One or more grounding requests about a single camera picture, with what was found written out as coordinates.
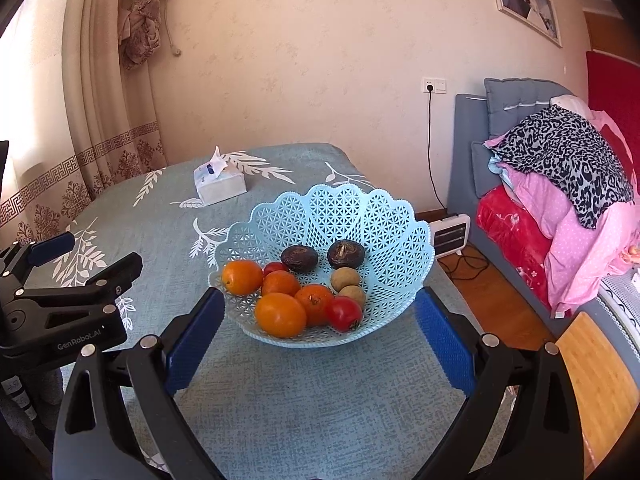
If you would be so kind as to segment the grey gloved left hand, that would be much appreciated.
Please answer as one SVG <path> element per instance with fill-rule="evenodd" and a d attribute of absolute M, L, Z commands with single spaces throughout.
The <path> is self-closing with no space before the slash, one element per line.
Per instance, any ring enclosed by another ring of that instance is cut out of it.
<path fill-rule="evenodd" d="M 52 478 L 53 431 L 38 416 L 21 379 L 1 378 L 1 460 L 6 479 Z"/>

